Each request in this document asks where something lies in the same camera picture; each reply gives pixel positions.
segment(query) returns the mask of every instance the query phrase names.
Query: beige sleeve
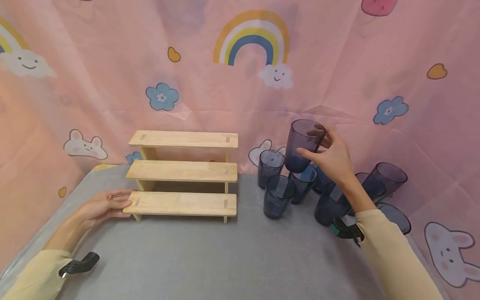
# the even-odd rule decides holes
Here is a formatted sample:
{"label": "beige sleeve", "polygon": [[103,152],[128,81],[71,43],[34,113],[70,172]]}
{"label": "beige sleeve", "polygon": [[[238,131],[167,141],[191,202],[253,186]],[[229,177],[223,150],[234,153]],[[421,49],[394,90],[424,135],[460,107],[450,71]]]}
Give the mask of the beige sleeve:
{"label": "beige sleeve", "polygon": [[72,261],[71,255],[63,250],[41,251],[19,274],[2,300],[54,300],[65,282],[59,271]]}
{"label": "beige sleeve", "polygon": [[395,223],[378,209],[357,213],[363,254],[391,300],[442,300],[433,280]]}

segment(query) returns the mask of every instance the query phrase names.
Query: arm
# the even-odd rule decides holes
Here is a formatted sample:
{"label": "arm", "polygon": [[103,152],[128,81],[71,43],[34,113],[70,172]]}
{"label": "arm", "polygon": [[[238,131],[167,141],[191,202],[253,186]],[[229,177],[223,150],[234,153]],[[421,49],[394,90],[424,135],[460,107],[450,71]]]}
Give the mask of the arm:
{"label": "arm", "polygon": [[72,261],[72,251],[93,226],[111,217],[129,217],[121,209],[131,204],[132,190],[102,192],[68,217],[19,274],[3,300],[54,300],[66,278],[59,271]]}
{"label": "arm", "polygon": [[357,225],[365,239],[363,254],[373,267],[389,299],[442,299],[429,274],[418,260],[407,239],[395,223],[376,208],[353,172],[349,149],[336,131],[326,126],[322,153],[297,149],[315,162],[338,184],[357,216]]}

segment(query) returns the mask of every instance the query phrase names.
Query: table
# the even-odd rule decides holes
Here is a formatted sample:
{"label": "table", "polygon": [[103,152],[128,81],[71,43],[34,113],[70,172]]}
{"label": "table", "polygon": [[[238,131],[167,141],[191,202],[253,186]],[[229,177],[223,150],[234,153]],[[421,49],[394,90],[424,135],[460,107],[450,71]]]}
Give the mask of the table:
{"label": "table", "polygon": [[[128,165],[89,173],[5,270],[0,297],[62,220],[103,190],[136,188]],[[95,268],[71,276],[59,299],[309,300],[384,299],[351,240],[337,238],[313,218],[318,196],[290,205],[280,220],[263,215],[256,176],[240,175],[238,216],[145,216],[109,220],[87,233],[75,253],[100,255]]]}

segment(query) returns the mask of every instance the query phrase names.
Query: wooden shelf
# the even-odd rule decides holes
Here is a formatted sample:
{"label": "wooden shelf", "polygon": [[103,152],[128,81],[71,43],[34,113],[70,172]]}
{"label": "wooden shelf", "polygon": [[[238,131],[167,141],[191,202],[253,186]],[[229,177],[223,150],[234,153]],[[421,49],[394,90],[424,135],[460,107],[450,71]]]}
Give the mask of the wooden shelf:
{"label": "wooden shelf", "polygon": [[132,147],[238,148],[236,133],[137,130],[128,143]]}
{"label": "wooden shelf", "polygon": [[237,164],[135,160],[126,178],[152,181],[237,182]]}
{"label": "wooden shelf", "polygon": [[123,209],[134,215],[236,216],[237,195],[189,192],[132,192]]}

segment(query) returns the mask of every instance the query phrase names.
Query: rainbow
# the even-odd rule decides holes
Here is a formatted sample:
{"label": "rainbow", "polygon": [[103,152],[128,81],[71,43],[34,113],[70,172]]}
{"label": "rainbow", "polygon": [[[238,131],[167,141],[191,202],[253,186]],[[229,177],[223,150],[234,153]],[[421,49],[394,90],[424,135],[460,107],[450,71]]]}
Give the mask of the rainbow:
{"label": "rainbow", "polygon": [[288,29],[279,15],[270,11],[242,12],[231,19],[218,36],[213,62],[233,66],[241,47],[258,44],[266,51],[267,65],[286,63],[288,43]]}
{"label": "rainbow", "polygon": [[30,47],[18,31],[7,20],[0,17],[0,53],[12,53],[17,49],[29,50]]}

